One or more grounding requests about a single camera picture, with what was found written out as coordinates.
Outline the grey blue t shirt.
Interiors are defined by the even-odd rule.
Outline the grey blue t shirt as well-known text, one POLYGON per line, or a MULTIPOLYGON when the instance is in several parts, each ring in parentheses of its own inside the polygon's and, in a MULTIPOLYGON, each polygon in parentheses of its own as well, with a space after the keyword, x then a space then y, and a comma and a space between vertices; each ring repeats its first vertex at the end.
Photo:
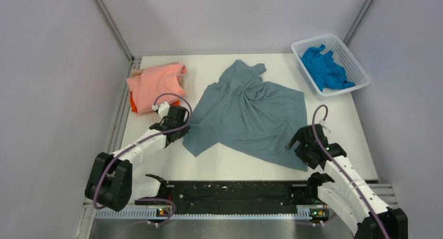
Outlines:
POLYGON ((265 82, 265 71, 262 63, 248 66, 236 60, 206 88, 183 141, 192 155, 220 143, 265 162, 307 170, 286 149, 298 129, 307 125, 304 93, 265 82))

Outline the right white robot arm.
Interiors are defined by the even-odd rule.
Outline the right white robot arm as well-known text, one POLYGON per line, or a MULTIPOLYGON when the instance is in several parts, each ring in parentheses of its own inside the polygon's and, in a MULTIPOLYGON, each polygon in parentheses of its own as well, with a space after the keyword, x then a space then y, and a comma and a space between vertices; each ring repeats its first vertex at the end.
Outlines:
POLYGON ((354 238, 408 238, 408 218, 401 208, 389 206, 352 166, 344 149, 329 143, 320 124, 300 128, 287 150, 314 173, 294 200, 323 204, 333 210, 354 238))

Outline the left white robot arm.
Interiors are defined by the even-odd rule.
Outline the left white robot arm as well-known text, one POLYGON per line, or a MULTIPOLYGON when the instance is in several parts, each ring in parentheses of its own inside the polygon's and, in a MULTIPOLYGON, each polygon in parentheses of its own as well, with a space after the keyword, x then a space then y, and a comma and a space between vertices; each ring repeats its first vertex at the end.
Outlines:
POLYGON ((121 211, 143 190, 143 184, 133 180, 134 170, 188 133, 191 109, 166 102, 154 109, 160 120, 149 126, 142 136, 120 150, 96 156, 85 188, 85 197, 92 201, 95 209, 121 211))

